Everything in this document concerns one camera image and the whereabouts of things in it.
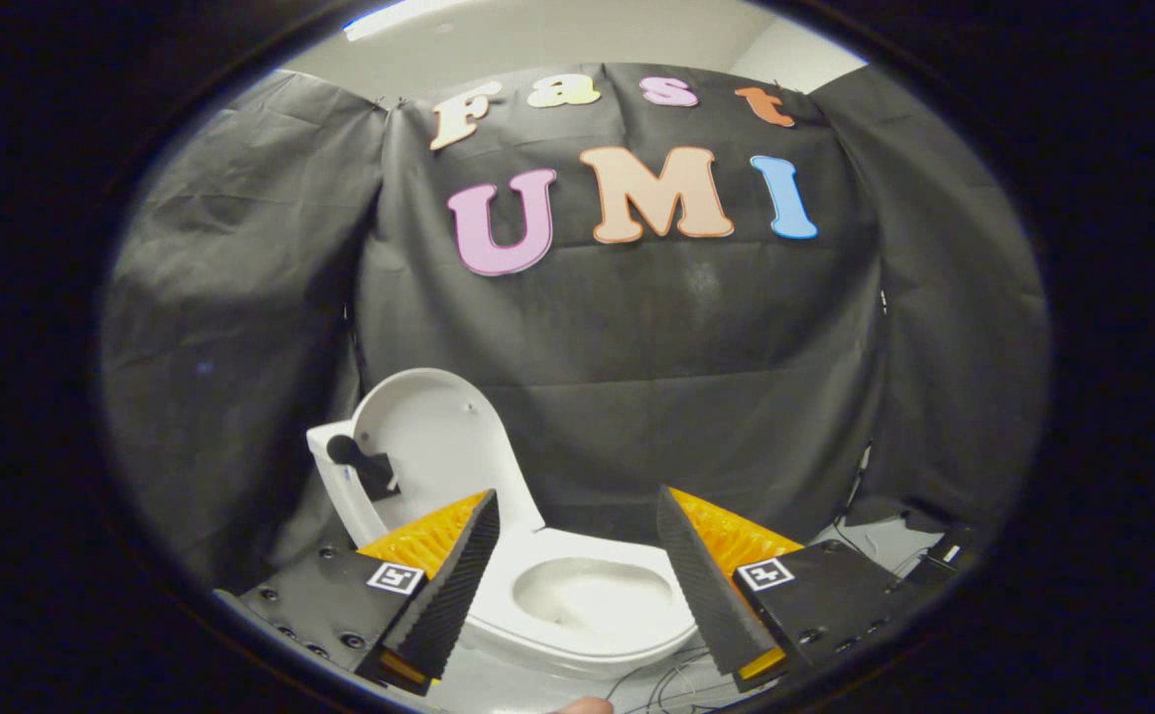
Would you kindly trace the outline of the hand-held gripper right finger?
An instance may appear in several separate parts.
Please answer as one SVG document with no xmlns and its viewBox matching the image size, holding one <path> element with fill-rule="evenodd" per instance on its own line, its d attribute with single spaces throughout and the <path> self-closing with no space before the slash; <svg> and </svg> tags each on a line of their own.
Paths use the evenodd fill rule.
<svg viewBox="0 0 1155 714">
<path fill-rule="evenodd" d="M 800 545 L 680 489 L 660 488 L 655 528 L 713 664 L 740 691 L 857 659 L 932 598 L 840 540 Z"/>
</svg>

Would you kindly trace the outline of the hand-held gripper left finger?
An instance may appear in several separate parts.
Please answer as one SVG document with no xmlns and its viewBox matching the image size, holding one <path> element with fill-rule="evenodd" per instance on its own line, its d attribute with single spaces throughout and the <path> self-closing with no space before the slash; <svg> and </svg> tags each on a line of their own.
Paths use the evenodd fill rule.
<svg viewBox="0 0 1155 714">
<path fill-rule="evenodd" d="M 323 546 L 246 592 L 215 598 L 337 676 L 413 696 L 442 679 L 501 531 L 486 489 L 367 546 Z"/>
</svg>

